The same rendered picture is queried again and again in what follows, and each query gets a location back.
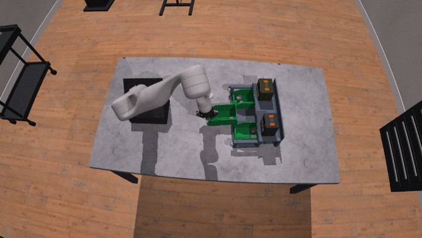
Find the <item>green bin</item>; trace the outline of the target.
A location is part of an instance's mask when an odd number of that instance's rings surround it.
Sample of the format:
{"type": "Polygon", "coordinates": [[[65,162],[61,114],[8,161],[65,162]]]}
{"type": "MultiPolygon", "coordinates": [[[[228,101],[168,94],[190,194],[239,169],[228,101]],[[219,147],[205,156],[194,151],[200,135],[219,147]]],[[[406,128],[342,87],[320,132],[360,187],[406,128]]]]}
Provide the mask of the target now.
{"type": "Polygon", "coordinates": [[[232,95],[233,104],[235,102],[236,109],[255,109],[254,93],[253,89],[240,89],[233,92],[232,95]],[[243,103],[240,100],[236,100],[236,96],[241,95],[243,103]]]}
{"type": "Polygon", "coordinates": [[[211,121],[208,120],[210,126],[237,124],[236,104],[215,105],[213,109],[218,110],[218,115],[212,117],[211,121]]]}
{"type": "Polygon", "coordinates": [[[256,135],[258,137],[257,131],[251,133],[250,129],[256,128],[257,122],[242,122],[234,126],[234,140],[252,140],[258,138],[251,138],[251,135],[256,135]]]}

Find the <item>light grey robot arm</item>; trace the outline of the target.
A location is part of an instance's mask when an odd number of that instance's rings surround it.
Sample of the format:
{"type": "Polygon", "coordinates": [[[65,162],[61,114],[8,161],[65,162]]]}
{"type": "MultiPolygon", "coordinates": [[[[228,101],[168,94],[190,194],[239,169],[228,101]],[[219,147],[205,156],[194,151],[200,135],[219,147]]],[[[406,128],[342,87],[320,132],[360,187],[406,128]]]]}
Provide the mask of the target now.
{"type": "Polygon", "coordinates": [[[111,107],[120,121],[129,120],[166,104],[181,83],[185,96],[188,99],[196,99],[199,111],[207,113],[212,109],[210,99],[213,98],[208,82],[205,68],[196,64],[149,87],[143,84],[134,86],[124,96],[114,100],[111,107]]]}

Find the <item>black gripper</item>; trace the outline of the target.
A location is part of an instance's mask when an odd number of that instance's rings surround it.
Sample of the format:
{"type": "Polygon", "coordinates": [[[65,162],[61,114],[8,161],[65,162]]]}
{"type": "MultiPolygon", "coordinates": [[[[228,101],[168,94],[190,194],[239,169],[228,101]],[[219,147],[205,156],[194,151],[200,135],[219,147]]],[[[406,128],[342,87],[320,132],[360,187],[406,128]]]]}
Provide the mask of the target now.
{"type": "Polygon", "coordinates": [[[212,109],[207,112],[207,113],[202,113],[200,111],[196,111],[196,115],[201,117],[201,118],[205,118],[206,120],[212,120],[212,117],[215,117],[216,115],[218,115],[218,110],[214,110],[213,107],[212,109]],[[208,114],[208,115],[206,115],[208,114]]]}

